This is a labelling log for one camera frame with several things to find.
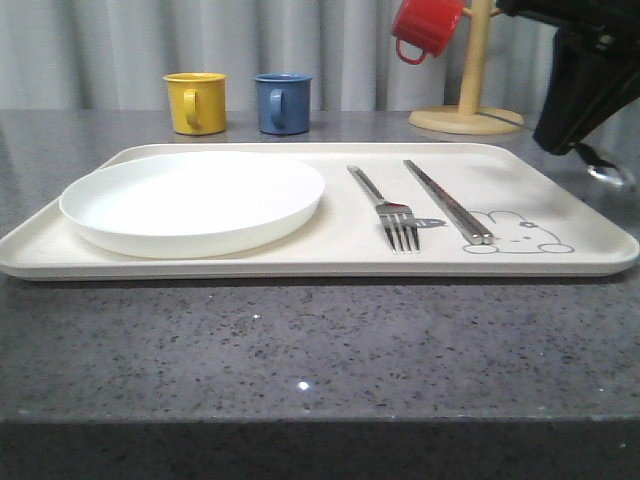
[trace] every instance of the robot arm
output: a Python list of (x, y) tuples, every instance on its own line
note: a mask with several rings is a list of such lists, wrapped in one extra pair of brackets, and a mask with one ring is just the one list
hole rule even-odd
[(558, 27), (534, 139), (563, 155), (640, 97), (640, 1), (498, 0), (511, 16)]

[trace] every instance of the white tray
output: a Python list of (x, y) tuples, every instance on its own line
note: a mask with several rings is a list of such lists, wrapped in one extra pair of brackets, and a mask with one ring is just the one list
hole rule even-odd
[[(278, 153), (315, 167), (326, 181), (315, 216), (260, 248), (221, 257), (154, 260), (110, 253), (81, 239), (57, 205), (0, 240), (0, 270), (29, 280), (264, 276), (604, 276), (631, 267), (635, 238), (512, 153), (479, 144), (260, 143), (145, 145), (103, 165), (185, 151)], [(404, 167), (411, 158), (496, 235), (469, 245)], [(389, 199), (418, 218), (422, 251), (394, 254), (369, 199), (347, 171), (360, 166)]]

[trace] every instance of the wooden mug stand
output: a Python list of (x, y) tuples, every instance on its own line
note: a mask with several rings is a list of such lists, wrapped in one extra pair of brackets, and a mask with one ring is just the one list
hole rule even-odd
[(519, 130), (522, 116), (502, 108), (481, 107), (480, 95), (491, 17), (500, 10), (493, 0), (473, 0), (463, 10), (471, 19), (469, 45), (465, 60), (458, 105), (425, 107), (411, 112), (409, 123), (427, 130), (469, 135), (491, 135)]

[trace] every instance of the gray curtain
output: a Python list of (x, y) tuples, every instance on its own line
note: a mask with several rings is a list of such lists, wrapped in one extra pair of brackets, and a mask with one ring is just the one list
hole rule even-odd
[[(228, 75), (227, 107), (255, 109), (253, 76), (314, 76), (312, 108), (412, 110), (457, 103), (468, 20), (418, 66), (394, 50), (401, 0), (0, 0), (0, 108), (166, 110), (162, 75)], [(491, 21), (482, 105), (542, 107), (552, 27)], [(637, 105), (598, 135), (613, 145)]]

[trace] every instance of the cup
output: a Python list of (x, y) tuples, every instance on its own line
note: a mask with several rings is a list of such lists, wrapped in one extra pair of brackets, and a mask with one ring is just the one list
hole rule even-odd
[[(427, 54), (437, 57), (449, 43), (458, 25), (464, 3), (462, 0), (403, 0), (393, 22), (396, 53), (406, 63), (418, 65)], [(402, 42), (422, 50), (418, 58), (402, 53)]]
[(210, 135), (227, 129), (225, 79), (222, 73), (172, 73), (167, 82), (173, 130)]
[(263, 73), (256, 75), (258, 126), (272, 135), (293, 135), (309, 130), (311, 75)]

